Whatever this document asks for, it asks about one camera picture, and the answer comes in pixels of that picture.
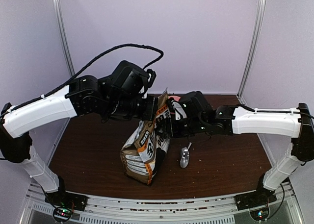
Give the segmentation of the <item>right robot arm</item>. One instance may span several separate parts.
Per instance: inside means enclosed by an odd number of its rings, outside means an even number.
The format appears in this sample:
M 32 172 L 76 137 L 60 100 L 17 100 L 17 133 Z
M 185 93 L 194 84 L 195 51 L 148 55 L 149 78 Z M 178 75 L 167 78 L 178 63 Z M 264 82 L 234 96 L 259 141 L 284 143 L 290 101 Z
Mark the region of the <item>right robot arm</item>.
M 314 159 L 313 116 L 305 103 L 289 109 L 258 109 L 243 104 L 222 105 L 213 109 L 200 91 L 193 91 L 179 99 L 170 97 L 169 104 L 174 116 L 168 131 L 174 138 L 197 133 L 210 136 L 256 133 L 291 138 L 284 156 L 260 177 L 251 196 L 256 205 L 268 200 L 299 166 Z

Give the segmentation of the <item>metal scoop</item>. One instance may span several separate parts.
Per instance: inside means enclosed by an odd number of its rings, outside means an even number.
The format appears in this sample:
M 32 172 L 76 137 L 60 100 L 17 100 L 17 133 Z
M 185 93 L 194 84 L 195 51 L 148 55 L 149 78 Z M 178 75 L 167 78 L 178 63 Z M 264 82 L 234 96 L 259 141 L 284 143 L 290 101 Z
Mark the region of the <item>metal scoop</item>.
M 189 164 L 189 158 L 190 158 L 189 149 L 190 149 L 191 145 L 192 145 L 192 143 L 189 142 L 188 146 L 182 148 L 180 151 L 180 155 L 181 155 L 180 167 L 183 169 L 185 169 Z

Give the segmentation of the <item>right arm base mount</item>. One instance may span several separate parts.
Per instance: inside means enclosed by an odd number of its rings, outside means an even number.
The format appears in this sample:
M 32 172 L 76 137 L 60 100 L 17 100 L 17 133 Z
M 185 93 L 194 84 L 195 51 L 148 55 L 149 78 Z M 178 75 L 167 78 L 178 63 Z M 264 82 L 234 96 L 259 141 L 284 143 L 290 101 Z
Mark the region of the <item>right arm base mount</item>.
M 257 191 L 236 195 L 234 197 L 238 211 L 266 205 L 268 196 Z

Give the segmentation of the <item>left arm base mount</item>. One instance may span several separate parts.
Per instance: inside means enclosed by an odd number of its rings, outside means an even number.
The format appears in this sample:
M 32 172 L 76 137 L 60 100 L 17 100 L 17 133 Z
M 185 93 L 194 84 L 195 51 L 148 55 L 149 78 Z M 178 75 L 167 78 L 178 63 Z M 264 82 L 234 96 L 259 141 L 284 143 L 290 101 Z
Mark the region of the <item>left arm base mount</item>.
M 45 202 L 53 207 L 64 207 L 70 210 L 84 211 L 87 205 L 88 197 L 84 195 L 69 192 L 44 192 Z

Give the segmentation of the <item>pet food bag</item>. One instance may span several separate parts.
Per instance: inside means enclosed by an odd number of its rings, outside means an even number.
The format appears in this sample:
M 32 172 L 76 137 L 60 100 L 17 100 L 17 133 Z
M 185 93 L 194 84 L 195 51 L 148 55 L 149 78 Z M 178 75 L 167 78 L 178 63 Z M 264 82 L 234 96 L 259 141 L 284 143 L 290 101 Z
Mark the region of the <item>pet food bag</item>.
M 170 117 L 168 90 L 158 97 L 157 112 L 152 121 L 140 121 L 120 150 L 124 173 L 150 185 L 167 154 L 170 139 L 156 134 L 157 123 Z

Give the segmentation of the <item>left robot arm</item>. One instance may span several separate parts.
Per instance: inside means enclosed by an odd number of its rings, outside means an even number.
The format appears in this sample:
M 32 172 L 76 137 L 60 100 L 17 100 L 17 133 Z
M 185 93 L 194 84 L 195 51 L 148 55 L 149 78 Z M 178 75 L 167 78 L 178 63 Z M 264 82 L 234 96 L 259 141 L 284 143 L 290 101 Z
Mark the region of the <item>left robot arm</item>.
M 103 122 L 152 120 L 157 111 L 157 98 L 147 95 L 156 73 L 134 63 L 122 61 L 111 75 L 96 78 L 85 75 L 73 78 L 54 93 L 18 106 L 7 103 L 0 121 L 0 150 L 4 158 L 21 164 L 46 195 L 59 206 L 70 203 L 64 181 L 36 153 L 29 131 L 66 118 L 96 113 Z

